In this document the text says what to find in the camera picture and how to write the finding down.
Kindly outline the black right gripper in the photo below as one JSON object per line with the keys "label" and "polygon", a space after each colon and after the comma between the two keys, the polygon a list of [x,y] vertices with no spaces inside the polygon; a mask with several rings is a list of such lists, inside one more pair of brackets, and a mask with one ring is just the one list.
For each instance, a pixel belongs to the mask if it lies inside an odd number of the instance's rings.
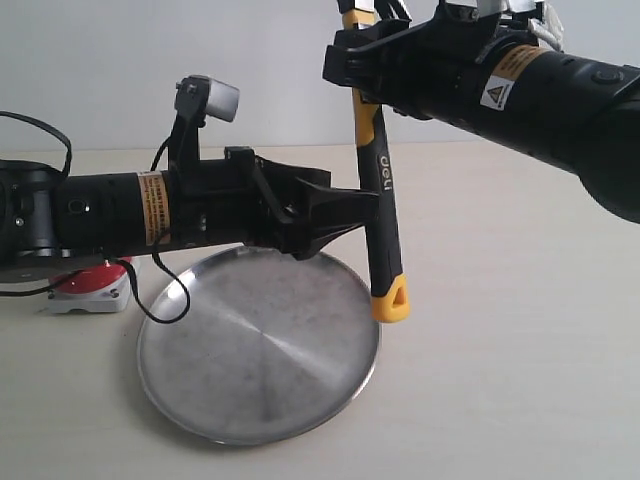
{"label": "black right gripper", "polygon": [[441,1],[412,27],[400,1],[375,1],[377,23],[346,28],[326,47],[323,79],[364,85],[364,101],[417,120],[471,120],[505,107],[505,80],[493,74],[504,49],[502,12]]}

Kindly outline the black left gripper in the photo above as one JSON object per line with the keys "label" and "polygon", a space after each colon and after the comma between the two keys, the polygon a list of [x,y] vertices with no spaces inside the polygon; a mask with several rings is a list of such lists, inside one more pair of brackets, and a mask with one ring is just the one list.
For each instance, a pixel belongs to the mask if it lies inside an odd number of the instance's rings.
{"label": "black left gripper", "polygon": [[184,247],[244,243],[302,261],[379,209],[376,193],[332,188],[326,170],[273,162],[249,147],[228,147],[214,160],[171,152],[167,178],[167,238]]}

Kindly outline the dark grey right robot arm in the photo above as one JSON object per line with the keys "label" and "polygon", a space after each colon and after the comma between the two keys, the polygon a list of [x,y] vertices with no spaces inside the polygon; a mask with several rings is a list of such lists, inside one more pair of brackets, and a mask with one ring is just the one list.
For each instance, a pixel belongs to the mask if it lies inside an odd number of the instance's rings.
{"label": "dark grey right robot arm", "polygon": [[639,219],[639,71],[566,53],[543,1],[440,2],[414,25],[342,29],[323,76],[368,103],[437,120],[576,175]]}

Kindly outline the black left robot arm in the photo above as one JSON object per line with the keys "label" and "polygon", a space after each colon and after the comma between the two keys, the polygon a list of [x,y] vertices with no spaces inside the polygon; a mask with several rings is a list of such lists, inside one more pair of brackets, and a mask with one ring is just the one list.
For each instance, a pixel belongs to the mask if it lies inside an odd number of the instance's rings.
{"label": "black left robot arm", "polygon": [[378,197],[328,171],[229,147],[191,169],[53,180],[37,162],[1,171],[1,279],[49,279],[111,258],[242,243],[296,259],[366,225]]}

